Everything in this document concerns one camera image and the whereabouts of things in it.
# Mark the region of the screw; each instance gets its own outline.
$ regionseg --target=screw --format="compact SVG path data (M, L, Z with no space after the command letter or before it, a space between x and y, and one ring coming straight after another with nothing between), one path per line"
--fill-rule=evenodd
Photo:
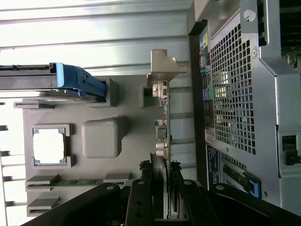
M256 51L256 50L253 50L253 51L252 51L252 56L255 57L256 55L257 55L257 51Z
M184 184L185 184L185 185L191 185L191 181L184 180Z
M217 185L215 188L217 190L224 190L225 189L224 186L222 186L222 185Z

